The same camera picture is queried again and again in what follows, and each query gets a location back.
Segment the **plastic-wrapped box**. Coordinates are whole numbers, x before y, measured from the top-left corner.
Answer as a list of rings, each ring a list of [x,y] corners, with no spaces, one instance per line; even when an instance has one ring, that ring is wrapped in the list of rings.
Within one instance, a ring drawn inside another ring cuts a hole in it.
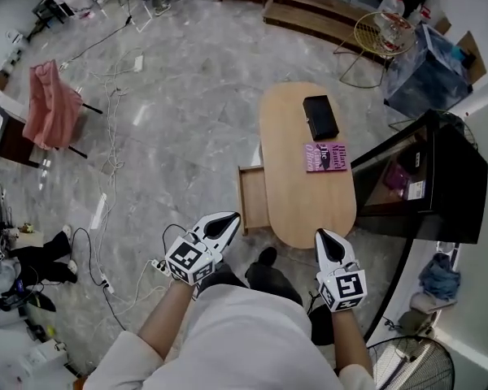
[[[415,45],[388,67],[381,85],[384,103],[411,119],[449,110],[473,91],[463,65],[467,54],[429,25],[419,25]]]

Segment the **blue cloth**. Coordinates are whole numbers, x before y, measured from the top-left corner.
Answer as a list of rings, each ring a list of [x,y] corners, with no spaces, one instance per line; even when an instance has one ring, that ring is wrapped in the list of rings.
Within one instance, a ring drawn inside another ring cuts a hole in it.
[[[436,253],[421,271],[419,281],[425,293],[452,301],[459,291],[461,274],[452,269],[451,258],[447,254]]]

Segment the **clear water jug red cap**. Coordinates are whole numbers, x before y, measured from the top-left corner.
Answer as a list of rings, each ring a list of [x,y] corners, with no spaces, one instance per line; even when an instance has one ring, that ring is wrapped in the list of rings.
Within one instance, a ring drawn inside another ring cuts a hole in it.
[[[378,11],[381,13],[392,13],[403,16],[405,6],[403,0],[382,0]]]

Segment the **pink chair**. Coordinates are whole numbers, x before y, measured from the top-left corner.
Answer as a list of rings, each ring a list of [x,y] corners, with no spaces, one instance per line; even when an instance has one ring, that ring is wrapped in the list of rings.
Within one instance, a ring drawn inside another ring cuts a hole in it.
[[[81,109],[98,114],[102,111],[84,103],[81,95],[59,76],[59,66],[51,59],[29,68],[28,115],[22,135],[43,150],[71,150],[84,159],[84,154],[71,146]]]

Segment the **person's white shirt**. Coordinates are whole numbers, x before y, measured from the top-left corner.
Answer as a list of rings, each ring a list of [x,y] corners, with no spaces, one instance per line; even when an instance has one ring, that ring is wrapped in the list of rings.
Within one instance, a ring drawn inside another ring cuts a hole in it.
[[[311,341],[302,306],[218,284],[194,303],[185,340],[166,362],[129,331],[86,380],[84,390],[376,390],[358,362],[335,373]]]

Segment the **black glass-door cabinet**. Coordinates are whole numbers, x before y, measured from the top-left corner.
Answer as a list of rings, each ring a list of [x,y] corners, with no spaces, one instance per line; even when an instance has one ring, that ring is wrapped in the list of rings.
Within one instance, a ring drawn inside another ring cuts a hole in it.
[[[352,163],[355,225],[426,241],[475,244],[488,164],[467,124],[427,110]]]

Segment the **wooden coffee table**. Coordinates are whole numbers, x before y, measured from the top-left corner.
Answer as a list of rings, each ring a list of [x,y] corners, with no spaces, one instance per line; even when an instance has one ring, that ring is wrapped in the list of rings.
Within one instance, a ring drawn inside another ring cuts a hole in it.
[[[326,95],[310,82],[285,82],[264,91],[259,104],[259,133],[268,217],[286,245],[310,249],[315,232],[326,228],[347,236],[356,216],[351,170],[306,171],[304,146],[312,142],[303,100]]]

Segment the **white appliance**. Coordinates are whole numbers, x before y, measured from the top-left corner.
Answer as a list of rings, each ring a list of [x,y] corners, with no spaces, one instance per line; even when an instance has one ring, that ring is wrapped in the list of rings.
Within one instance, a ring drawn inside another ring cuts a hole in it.
[[[65,344],[55,340],[23,351],[12,364],[19,390],[72,390],[74,375],[66,368]]]

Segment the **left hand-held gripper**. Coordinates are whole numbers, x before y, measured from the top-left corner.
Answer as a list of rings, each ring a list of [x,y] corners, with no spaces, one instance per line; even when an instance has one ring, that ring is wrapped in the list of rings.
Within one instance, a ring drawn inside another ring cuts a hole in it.
[[[212,274],[222,252],[240,227],[240,214],[221,211],[205,215],[184,236],[179,236],[165,254],[174,278],[195,286]]]

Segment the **black standing fan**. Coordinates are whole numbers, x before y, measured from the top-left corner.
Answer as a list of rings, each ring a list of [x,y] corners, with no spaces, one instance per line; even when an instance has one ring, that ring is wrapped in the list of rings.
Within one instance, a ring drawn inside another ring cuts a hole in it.
[[[374,338],[378,326],[395,336],[368,345],[376,390],[454,389],[452,357],[432,337],[437,315],[410,310],[393,322],[377,312],[365,338]]]

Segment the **person's right forearm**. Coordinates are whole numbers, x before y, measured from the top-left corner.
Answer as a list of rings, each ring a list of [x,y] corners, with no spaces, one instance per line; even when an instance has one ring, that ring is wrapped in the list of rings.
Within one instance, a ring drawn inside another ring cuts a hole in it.
[[[371,358],[353,311],[333,312],[332,324],[336,367],[341,371],[347,366],[358,365],[372,375]]]

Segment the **shallow wooden tray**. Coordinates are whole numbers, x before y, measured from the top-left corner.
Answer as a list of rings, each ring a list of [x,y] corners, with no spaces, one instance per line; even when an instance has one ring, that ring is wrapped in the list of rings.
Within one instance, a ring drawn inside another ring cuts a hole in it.
[[[237,190],[242,217],[242,235],[270,226],[268,199],[262,166],[238,167]]]

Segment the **pink book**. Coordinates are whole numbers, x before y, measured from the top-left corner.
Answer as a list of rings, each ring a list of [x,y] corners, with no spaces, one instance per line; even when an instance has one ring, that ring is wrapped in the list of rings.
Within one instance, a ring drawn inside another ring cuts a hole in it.
[[[313,142],[304,145],[306,172],[347,171],[346,146],[338,142]]]

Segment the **wooden step platform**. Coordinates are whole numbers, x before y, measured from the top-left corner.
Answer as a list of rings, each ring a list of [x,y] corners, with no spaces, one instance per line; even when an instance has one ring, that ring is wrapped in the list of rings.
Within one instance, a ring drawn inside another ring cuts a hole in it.
[[[368,11],[342,0],[272,0],[264,23],[304,33],[359,54],[354,37],[357,21]]]

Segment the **person's leg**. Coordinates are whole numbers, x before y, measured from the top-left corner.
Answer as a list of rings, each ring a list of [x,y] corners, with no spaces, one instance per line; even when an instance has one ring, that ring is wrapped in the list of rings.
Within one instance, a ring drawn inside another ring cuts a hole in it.
[[[233,273],[230,265],[225,262],[221,262],[213,273],[202,280],[198,288],[197,297],[200,297],[203,291],[205,291],[207,288],[220,284],[248,288],[248,286]]]
[[[284,297],[301,306],[303,300],[292,283],[273,266],[276,259],[277,250],[273,247],[267,247],[260,253],[245,274],[249,287],[263,293]]]

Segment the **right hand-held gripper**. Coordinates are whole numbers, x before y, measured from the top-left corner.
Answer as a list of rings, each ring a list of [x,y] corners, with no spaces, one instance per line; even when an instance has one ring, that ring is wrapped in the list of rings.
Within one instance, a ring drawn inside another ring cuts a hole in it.
[[[318,228],[315,249],[320,267],[318,290],[329,310],[339,312],[358,306],[368,290],[365,270],[355,261],[351,243],[335,232]]]

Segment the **white plastic jug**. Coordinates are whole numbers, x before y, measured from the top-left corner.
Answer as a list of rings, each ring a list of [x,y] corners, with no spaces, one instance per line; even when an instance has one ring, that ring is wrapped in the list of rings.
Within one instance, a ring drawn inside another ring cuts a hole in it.
[[[413,25],[417,26],[420,23],[427,24],[430,21],[430,9],[420,4],[408,17],[407,21]]]

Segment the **clear bottle red label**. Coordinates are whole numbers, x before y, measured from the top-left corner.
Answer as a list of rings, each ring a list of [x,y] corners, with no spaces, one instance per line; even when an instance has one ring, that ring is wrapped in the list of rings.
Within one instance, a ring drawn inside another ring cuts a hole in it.
[[[390,51],[399,50],[414,30],[406,19],[397,14],[378,12],[374,16],[374,22],[380,29],[379,36],[383,46]]]

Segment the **person's left leg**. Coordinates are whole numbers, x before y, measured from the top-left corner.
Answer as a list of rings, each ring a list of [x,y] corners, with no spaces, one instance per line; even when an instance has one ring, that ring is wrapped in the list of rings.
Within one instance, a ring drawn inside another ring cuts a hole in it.
[[[202,280],[198,288],[197,297],[200,297],[203,291],[205,291],[207,288],[220,284],[248,288],[248,286],[233,273],[230,265],[225,262],[221,262],[213,273]]]

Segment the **person's left forearm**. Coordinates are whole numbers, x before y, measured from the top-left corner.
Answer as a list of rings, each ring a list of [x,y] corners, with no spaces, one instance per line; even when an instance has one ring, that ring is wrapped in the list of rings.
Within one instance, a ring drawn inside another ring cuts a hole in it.
[[[137,336],[163,360],[168,356],[194,294],[194,286],[173,280]]]

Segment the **black box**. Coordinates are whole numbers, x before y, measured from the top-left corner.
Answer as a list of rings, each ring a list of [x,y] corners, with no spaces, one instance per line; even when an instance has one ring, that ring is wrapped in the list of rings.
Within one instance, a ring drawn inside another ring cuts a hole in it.
[[[339,134],[333,109],[326,95],[305,97],[303,109],[313,141],[334,139]]]

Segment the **large cardboard sheet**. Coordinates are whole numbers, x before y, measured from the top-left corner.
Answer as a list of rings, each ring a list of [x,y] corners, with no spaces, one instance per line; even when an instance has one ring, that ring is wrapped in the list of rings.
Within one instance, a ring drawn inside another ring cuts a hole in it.
[[[472,33],[467,31],[458,41],[457,46],[464,56],[462,64],[468,73],[470,83],[473,85],[487,73],[487,70]]]

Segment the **person's right leg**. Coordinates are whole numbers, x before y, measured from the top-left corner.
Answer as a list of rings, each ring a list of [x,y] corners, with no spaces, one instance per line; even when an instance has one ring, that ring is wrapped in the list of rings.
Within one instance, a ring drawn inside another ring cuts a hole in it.
[[[263,293],[284,297],[301,306],[303,300],[292,283],[273,266],[276,259],[277,250],[273,247],[267,247],[260,253],[245,274],[249,287]]]

